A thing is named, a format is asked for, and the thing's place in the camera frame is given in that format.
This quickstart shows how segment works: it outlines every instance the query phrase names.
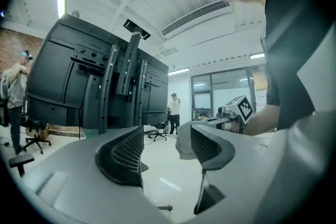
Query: brick wall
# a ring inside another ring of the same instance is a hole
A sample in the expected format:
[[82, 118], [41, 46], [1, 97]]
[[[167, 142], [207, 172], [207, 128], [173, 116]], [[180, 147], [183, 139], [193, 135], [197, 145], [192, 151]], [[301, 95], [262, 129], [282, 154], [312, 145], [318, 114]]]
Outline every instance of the brick wall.
[[21, 53], [30, 50], [35, 59], [43, 39], [0, 27], [0, 78], [2, 73], [22, 59]]

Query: black monitor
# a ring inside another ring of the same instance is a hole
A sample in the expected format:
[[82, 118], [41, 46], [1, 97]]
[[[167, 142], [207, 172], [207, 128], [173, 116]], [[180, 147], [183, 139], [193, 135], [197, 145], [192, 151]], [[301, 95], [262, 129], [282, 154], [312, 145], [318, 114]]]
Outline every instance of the black monitor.
[[[106, 103], [104, 120], [109, 129], [166, 122], [169, 68], [138, 49], [140, 31], [135, 29], [128, 43], [64, 15], [45, 38], [31, 68], [27, 116], [60, 126], [97, 129], [101, 99]], [[103, 89], [107, 95], [102, 96]]]

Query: vent grille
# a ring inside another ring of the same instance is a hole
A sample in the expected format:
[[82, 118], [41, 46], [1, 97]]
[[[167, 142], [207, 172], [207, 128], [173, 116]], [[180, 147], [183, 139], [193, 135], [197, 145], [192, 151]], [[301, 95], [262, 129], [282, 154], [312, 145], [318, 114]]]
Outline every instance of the vent grille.
[[167, 35], [168, 33], [170, 33], [171, 31], [179, 28], [182, 25], [185, 25], [188, 22], [191, 22], [192, 20], [199, 18], [205, 14], [208, 14], [210, 12], [213, 12], [215, 10], [221, 9], [221, 8], [225, 8], [230, 6], [229, 2], [226, 0], [223, 1], [219, 1], [210, 5], [207, 5], [205, 7], [202, 7], [184, 17], [182, 17], [181, 19], [175, 21], [174, 23], [170, 24], [169, 26], [167, 26], [166, 28], [164, 28], [161, 33], [163, 36]]

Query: person wearing headset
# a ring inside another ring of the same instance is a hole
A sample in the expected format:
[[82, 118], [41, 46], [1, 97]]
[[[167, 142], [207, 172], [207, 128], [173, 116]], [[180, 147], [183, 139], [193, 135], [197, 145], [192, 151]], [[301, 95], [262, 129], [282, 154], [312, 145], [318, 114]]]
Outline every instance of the person wearing headset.
[[[258, 135], [290, 128], [314, 111], [297, 72], [330, 29], [335, 19], [334, 4], [332, 0], [229, 1], [259, 3], [266, 15], [266, 38], [261, 40], [267, 61], [267, 104], [253, 115], [244, 133]], [[222, 129], [238, 130], [235, 122], [223, 124]]]
[[19, 155], [22, 151], [22, 147], [20, 146], [20, 126], [23, 99], [27, 82], [26, 75], [28, 74], [26, 66], [32, 59], [30, 51], [26, 50], [22, 52], [21, 62], [14, 64], [3, 74], [3, 77], [6, 77], [6, 83], [8, 85], [7, 107], [11, 124], [10, 136], [16, 155]]

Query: perforated mesh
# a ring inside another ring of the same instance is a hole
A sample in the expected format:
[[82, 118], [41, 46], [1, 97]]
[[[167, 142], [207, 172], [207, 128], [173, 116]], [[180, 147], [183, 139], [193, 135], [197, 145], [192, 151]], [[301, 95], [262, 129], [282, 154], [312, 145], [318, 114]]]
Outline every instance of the perforated mesh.
[[215, 10], [218, 10], [218, 9], [221, 9], [221, 8], [225, 8], [225, 7], [228, 7], [230, 6], [229, 2], [226, 1], [226, 0], [223, 0], [223, 1], [219, 1], [219, 2], [216, 2], [214, 4], [210, 4], [210, 5], [207, 5], [203, 8], [200, 8], [184, 17], [182, 17], [181, 19], [177, 20], [176, 22], [170, 24], [169, 26], [167, 26], [166, 28], [164, 28], [161, 33], [163, 36], [167, 35], [168, 33], [170, 33], [171, 31], [179, 28], [180, 26], [196, 19], [196, 18], [199, 18], [205, 14], [208, 14], [210, 12], [213, 12]]
[[191, 147], [201, 164], [215, 158], [221, 152], [220, 146], [216, 142], [193, 128], [191, 130]]
[[137, 173], [143, 149], [143, 131], [139, 130], [113, 148], [112, 158], [119, 165]]

